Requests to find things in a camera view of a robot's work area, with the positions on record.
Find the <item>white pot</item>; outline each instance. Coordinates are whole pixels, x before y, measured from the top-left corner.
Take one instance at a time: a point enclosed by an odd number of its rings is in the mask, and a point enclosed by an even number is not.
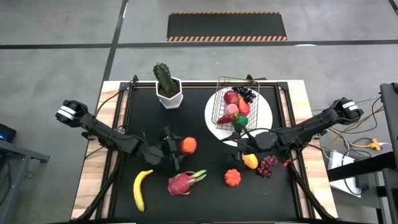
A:
[[[175,109],[178,108],[182,102],[182,99],[184,96],[182,95],[182,84],[181,84],[181,79],[172,77],[179,85],[180,85],[180,91],[176,95],[174,95],[171,98],[167,98],[165,96],[162,96],[159,94],[158,89],[159,89],[159,82],[156,81],[156,95],[159,98],[159,101],[163,104],[163,106],[166,109]]]

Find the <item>wire basket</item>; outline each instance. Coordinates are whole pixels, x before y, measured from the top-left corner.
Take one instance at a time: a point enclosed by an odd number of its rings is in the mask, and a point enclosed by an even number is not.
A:
[[[260,83],[255,80],[245,80],[242,78],[233,77],[219,77],[216,87],[216,94],[213,104],[213,113],[211,115],[211,122],[216,125],[217,129],[224,129],[228,131],[234,131],[234,126],[232,123],[217,124],[218,119],[224,116],[227,104],[224,101],[224,94],[227,91],[232,90],[232,86],[242,85],[248,87],[256,95],[253,103],[250,103],[250,113],[248,116],[248,125],[246,129],[251,130],[257,127],[257,112],[259,106],[259,92]]]

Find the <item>cactus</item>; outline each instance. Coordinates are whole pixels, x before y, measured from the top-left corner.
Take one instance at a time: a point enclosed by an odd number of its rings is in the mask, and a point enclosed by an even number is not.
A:
[[[178,93],[178,86],[172,79],[170,70],[166,64],[157,63],[154,66],[154,74],[167,98],[171,98]]]

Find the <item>banana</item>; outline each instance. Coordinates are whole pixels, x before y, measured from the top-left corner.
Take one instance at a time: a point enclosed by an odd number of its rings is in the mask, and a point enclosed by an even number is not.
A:
[[[141,182],[148,174],[151,174],[153,171],[154,170],[141,171],[134,180],[134,187],[133,187],[134,200],[136,201],[138,210],[142,212],[145,210],[145,205],[144,205],[144,199],[142,199]]]

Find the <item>potted cactus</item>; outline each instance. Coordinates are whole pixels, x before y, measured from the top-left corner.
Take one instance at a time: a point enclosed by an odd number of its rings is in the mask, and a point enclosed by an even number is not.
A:
[[[156,81],[156,95],[166,109],[178,108],[183,99],[181,80],[172,77],[170,70],[164,63],[154,66]]]

